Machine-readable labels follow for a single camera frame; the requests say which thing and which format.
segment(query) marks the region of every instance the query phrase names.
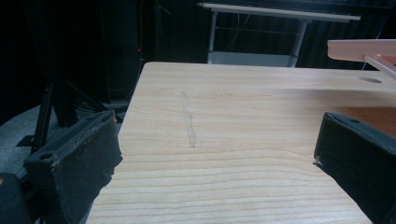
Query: small hole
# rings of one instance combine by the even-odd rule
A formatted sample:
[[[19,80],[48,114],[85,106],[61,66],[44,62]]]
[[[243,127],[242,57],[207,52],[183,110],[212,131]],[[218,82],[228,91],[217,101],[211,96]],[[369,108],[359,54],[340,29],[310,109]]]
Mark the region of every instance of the small hole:
[[[50,153],[44,154],[44,155],[40,156],[40,160],[43,161],[43,160],[49,159],[51,156],[52,156],[52,154],[50,154]]]
[[[372,78],[372,77],[359,77],[363,81],[373,82],[373,83],[382,83],[381,80]]]

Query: table leg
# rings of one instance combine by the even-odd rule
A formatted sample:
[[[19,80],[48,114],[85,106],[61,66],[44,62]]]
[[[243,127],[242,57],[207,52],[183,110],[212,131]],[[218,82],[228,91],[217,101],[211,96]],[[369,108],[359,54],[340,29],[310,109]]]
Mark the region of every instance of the table leg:
[[[310,21],[300,21],[299,31],[296,40],[294,41],[293,51],[291,52],[288,67],[295,67],[297,64],[298,54],[300,52],[301,44],[303,43],[306,25]]]
[[[214,11],[212,14],[212,26],[210,28],[210,39],[209,39],[209,51],[207,53],[207,63],[212,63],[213,57],[213,46],[215,43],[215,32],[216,32],[216,19],[218,17],[218,12]]]

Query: dark background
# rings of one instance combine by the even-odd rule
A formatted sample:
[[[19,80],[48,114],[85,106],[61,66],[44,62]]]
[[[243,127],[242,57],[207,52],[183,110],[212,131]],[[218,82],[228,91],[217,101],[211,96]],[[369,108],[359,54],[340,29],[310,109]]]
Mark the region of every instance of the dark background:
[[[206,63],[211,13],[197,0],[41,0],[60,70],[101,102],[129,100],[147,62]],[[361,16],[349,23],[308,24],[297,67],[362,69],[363,63],[327,56],[329,39],[395,38],[395,4],[363,0],[206,1]],[[40,104],[40,69],[20,1],[0,0],[0,124]],[[239,15],[239,28],[247,15]],[[238,27],[235,14],[220,13],[218,26]],[[244,28],[296,32],[297,20],[250,16]],[[293,35],[216,32],[215,50],[289,54]]]

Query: black stand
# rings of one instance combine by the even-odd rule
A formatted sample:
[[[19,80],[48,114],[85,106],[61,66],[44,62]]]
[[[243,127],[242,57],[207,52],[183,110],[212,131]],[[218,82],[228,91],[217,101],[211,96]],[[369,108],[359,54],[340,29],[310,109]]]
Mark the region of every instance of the black stand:
[[[52,107],[61,127],[71,127],[78,121],[71,92],[92,106],[96,112],[108,109],[67,81],[64,74],[60,72],[59,55],[50,37],[41,0],[22,0],[21,2],[41,68],[48,81],[43,92],[34,140],[30,143],[31,153],[34,153],[46,144]],[[118,122],[122,122],[122,118],[116,116],[116,119]]]

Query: wooden board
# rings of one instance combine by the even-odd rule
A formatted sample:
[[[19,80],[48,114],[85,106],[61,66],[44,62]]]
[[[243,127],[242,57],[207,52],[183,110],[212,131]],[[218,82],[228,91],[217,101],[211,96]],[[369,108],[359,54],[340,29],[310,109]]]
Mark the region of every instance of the wooden board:
[[[395,90],[380,72],[147,63],[88,223],[370,223],[313,153],[325,111],[396,136]]]

